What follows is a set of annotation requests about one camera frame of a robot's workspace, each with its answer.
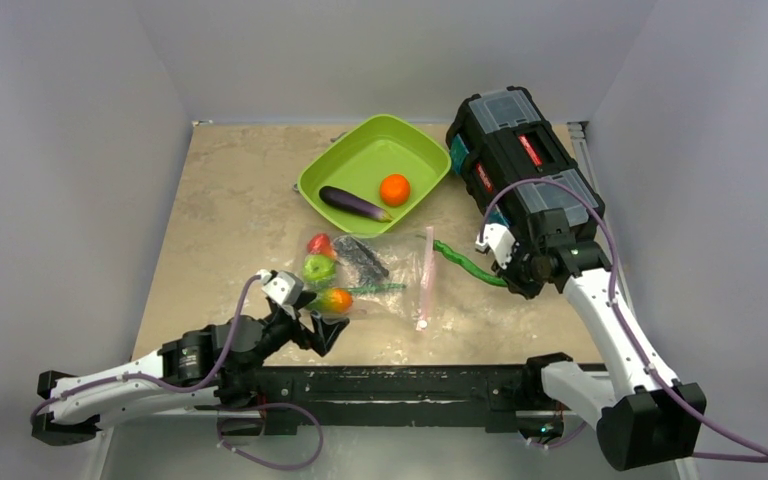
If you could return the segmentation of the clear zip top bag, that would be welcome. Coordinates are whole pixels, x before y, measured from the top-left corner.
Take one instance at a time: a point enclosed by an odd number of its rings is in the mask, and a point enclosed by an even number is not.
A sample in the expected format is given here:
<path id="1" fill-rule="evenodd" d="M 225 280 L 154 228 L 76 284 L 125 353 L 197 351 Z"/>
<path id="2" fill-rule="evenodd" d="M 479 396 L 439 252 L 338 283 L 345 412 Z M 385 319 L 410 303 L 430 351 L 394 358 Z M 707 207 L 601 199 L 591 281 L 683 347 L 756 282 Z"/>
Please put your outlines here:
<path id="1" fill-rule="evenodd" d="M 403 233 L 302 235 L 293 270 L 316 299 L 307 308 L 331 320 L 400 320 L 428 328 L 436 277 L 432 227 Z"/>

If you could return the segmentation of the green fake bean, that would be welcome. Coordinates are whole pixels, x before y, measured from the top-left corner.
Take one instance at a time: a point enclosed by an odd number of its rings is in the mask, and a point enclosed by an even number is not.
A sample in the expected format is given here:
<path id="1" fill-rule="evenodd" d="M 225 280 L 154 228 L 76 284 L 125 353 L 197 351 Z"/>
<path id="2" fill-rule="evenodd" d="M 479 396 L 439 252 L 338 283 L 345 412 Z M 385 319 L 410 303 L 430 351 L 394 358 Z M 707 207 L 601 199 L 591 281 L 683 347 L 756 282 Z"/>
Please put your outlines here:
<path id="1" fill-rule="evenodd" d="M 462 270 L 468 273 L 473 278 L 491 286 L 506 287 L 506 283 L 503 279 L 495 276 L 494 274 L 487 272 L 476 265 L 464 254 L 455 251 L 452 247 L 441 240 L 433 241 L 433 250 L 439 253 L 445 260 L 459 266 Z"/>

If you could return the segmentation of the purple fake eggplant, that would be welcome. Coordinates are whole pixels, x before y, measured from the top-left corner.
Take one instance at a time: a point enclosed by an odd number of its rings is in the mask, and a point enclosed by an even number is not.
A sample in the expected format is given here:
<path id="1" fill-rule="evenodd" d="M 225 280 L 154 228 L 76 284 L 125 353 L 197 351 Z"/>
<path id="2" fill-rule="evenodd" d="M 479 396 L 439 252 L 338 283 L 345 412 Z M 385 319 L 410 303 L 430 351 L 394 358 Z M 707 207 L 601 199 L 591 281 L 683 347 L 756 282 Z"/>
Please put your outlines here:
<path id="1" fill-rule="evenodd" d="M 321 187 L 319 189 L 319 198 L 326 205 L 349 214 L 380 223 L 389 223 L 393 220 L 393 217 L 385 209 L 337 187 Z"/>

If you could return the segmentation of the orange fake fruit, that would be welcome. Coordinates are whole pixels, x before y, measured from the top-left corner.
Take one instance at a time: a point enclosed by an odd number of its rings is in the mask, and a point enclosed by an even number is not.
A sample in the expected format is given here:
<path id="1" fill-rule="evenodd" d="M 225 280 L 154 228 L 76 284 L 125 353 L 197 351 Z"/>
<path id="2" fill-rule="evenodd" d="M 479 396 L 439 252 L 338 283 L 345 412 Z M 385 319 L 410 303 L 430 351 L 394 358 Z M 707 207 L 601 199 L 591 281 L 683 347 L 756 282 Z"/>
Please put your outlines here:
<path id="1" fill-rule="evenodd" d="M 400 207 L 406 204 L 410 200 L 411 193 L 410 181 L 401 174 L 389 175 L 379 185 L 379 197 L 389 207 Z"/>

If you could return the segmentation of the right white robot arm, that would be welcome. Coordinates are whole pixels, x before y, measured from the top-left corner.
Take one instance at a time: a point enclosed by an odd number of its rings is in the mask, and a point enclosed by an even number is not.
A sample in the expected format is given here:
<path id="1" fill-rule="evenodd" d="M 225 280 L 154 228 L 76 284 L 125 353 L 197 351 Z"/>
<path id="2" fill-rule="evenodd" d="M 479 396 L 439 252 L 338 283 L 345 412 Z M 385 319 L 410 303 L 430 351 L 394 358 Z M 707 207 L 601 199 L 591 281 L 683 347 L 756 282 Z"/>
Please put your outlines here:
<path id="1" fill-rule="evenodd" d="M 559 210 L 530 216 L 530 238 L 490 223 L 479 248 L 495 257 L 494 271 L 527 299 L 554 285 L 584 322 L 610 381 L 602 383 L 563 353 L 526 361 L 520 390 L 536 407 L 551 401 L 594 429 L 608 464 L 618 471 L 689 457 L 707 399 L 685 383 L 645 338 L 616 285 L 613 264 L 594 239 L 581 240 Z"/>

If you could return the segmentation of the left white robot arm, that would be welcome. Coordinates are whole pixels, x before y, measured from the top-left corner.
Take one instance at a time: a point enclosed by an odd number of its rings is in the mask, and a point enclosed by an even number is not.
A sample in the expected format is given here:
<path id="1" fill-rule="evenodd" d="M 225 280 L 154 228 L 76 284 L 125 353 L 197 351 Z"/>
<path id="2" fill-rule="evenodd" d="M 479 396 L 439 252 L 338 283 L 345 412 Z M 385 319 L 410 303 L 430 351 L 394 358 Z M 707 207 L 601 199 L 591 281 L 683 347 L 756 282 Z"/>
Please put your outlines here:
<path id="1" fill-rule="evenodd" d="M 267 317 L 238 315 L 221 325 L 189 331 L 138 360 L 82 377 L 50 370 L 40 374 L 42 403 L 31 414 L 31 435 L 52 446 L 95 438 L 127 419 L 198 407 L 244 409 L 263 389 L 256 372 L 288 343 L 325 356 L 349 325 L 346 317 L 277 307 Z"/>

